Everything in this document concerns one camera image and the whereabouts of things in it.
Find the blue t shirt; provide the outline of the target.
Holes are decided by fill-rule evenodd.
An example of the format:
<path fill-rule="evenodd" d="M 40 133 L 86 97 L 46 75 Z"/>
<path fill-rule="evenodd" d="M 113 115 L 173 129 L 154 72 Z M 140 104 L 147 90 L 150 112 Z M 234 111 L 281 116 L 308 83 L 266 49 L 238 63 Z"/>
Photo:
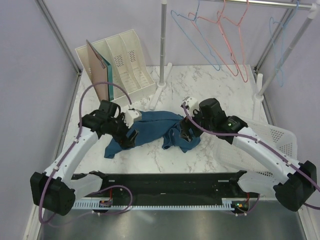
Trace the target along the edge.
<path fill-rule="evenodd" d="M 183 116 L 170 111 L 142 111 L 141 120 L 136 121 L 128 134 L 138 131 L 134 146 L 139 147 L 163 138 L 162 148 L 179 147 L 183 153 L 192 150 L 201 142 L 200 137 L 193 134 L 192 140 L 181 137 L 180 121 Z"/>

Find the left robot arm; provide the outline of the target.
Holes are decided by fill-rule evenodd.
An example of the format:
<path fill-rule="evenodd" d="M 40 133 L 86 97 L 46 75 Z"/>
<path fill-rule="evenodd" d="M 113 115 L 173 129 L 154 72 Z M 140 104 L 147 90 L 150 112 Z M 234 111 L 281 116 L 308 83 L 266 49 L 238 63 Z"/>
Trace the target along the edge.
<path fill-rule="evenodd" d="M 132 129 L 142 114 L 134 108 L 126 112 L 113 102 L 103 100 L 97 110 L 84 115 L 78 124 L 78 133 L 72 143 L 43 173 L 35 172 L 30 178 L 33 202 L 39 209 L 46 209 L 65 216 L 75 201 L 95 193 L 106 196 L 110 185 L 99 173 L 87 173 L 80 179 L 73 175 L 84 156 L 103 135 L 110 135 L 122 149 L 135 146 L 138 131 Z"/>

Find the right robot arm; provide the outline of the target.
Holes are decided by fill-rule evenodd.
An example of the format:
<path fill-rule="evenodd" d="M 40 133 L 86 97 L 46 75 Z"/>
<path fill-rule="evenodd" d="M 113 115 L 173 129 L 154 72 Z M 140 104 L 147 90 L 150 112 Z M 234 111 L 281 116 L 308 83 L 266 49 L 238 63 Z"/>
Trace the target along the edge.
<path fill-rule="evenodd" d="M 293 212 L 301 206 L 320 209 L 307 203 L 312 194 L 320 190 L 317 168 L 312 162 L 302 163 L 270 146 L 244 120 L 226 115 L 216 98 L 198 102 L 193 97 L 186 97 L 181 107 L 186 115 L 180 122 L 181 138 L 191 142 L 202 133 L 214 135 L 244 151 L 271 173 L 266 176 L 255 171 L 239 171 L 237 179 L 229 184 L 233 196 L 240 197 L 244 193 L 274 195 L 283 207 Z"/>

